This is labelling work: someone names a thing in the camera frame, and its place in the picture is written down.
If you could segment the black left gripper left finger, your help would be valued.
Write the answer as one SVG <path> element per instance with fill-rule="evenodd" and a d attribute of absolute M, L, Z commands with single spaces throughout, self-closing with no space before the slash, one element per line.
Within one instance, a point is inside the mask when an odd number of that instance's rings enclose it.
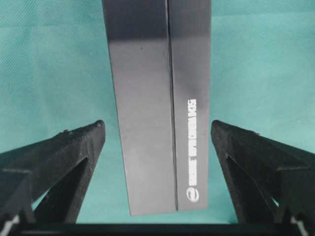
<path fill-rule="evenodd" d="M 1 223 L 75 223 L 104 143 L 98 120 L 1 153 Z"/>

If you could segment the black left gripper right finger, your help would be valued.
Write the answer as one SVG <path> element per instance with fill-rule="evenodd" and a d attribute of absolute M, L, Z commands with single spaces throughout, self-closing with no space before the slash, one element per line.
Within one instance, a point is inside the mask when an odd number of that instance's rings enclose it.
<path fill-rule="evenodd" d="M 315 223 L 315 155 L 215 120 L 211 139 L 239 223 Z"/>

